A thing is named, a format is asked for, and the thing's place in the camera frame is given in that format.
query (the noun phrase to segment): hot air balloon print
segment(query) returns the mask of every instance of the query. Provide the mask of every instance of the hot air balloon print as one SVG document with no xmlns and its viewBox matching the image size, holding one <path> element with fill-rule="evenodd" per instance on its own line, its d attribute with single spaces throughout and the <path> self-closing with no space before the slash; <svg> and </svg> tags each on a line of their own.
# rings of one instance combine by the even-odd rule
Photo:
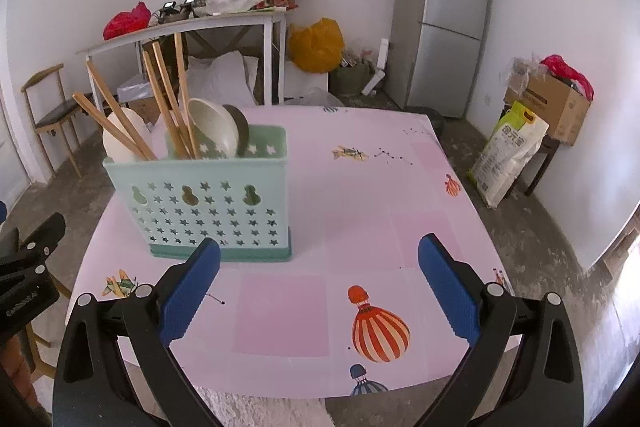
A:
<svg viewBox="0 0 640 427">
<path fill-rule="evenodd" d="M 369 295 L 360 286 L 352 286 L 349 300 L 358 305 L 353 321 L 353 347 L 371 362 L 391 362 L 399 359 L 409 347 L 411 334 L 396 314 L 369 304 Z"/>
<path fill-rule="evenodd" d="M 357 382 L 356 387 L 351 391 L 351 396 L 357 394 L 384 393 L 388 389 L 381 383 L 367 380 L 367 371 L 359 363 L 351 366 L 351 378 Z"/>
</svg>

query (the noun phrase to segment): silver refrigerator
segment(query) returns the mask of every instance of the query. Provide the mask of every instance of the silver refrigerator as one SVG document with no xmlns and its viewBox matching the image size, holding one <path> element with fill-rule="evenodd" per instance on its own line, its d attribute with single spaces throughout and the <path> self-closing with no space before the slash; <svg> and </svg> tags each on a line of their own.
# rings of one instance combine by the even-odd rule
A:
<svg viewBox="0 0 640 427">
<path fill-rule="evenodd" d="M 465 113 L 488 0 L 395 0 L 385 90 L 401 107 Z"/>
</svg>

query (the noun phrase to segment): brown box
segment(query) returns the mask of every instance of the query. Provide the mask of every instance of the brown box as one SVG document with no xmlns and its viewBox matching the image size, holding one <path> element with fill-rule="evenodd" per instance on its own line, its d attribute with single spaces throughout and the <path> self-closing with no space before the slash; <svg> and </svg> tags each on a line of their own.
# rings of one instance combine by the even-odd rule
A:
<svg viewBox="0 0 640 427">
<path fill-rule="evenodd" d="M 520 100 L 549 124 L 547 135 L 569 145 L 575 143 L 591 106 L 579 92 L 549 74 L 531 76 L 521 97 L 508 87 L 504 101 L 513 103 L 514 100 Z"/>
<path fill-rule="evenodd" d="M 155 125 L 160 117 L 160 108 L 154 97 L 140 98 L 127 102 L 130 109 L 133 109 L 145 123 Z"/>
</svg>

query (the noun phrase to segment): blue gripper pad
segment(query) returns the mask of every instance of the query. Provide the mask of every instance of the blue gripper pad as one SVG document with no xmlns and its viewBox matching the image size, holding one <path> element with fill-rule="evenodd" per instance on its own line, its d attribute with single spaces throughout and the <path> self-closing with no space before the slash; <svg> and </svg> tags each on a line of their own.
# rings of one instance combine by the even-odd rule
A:
<svg viewBox="0 0 640 427">
<path fill-rule="evenodd" d="M 213 239 L 206 238 L 185 261 L 184 266 L 177 267 L 184 272 L 160 310 L 158 337 L 164 347 L 168 347 L 175 339 L 181 339 L 186 333 L 220 270 L 220 247 Z"/>
<path fill-rule="evenodd" d="M 480 336 L 478 305 L 455 272 L 456 261 L 434 234 L 418 245 L 418 264 L 457 337 L 473 346 Z"/>
</svg>

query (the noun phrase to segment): cardboard box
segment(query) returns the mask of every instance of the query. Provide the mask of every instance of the cardboard box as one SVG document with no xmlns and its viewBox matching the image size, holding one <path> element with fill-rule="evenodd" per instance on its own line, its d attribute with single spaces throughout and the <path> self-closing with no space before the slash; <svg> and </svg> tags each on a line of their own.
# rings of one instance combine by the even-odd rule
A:
<svg viewBox="0 0 640 427">
<path fill-rule="evenodd" d="M 549 124 L 548 136 L 573 145 L 591 106 L 579 92 L 549 74 L 531 76 L 527 89 L 518 97 L 511 88 L 504 95 L 506 103 L 520 100 Z"/>
</svg>

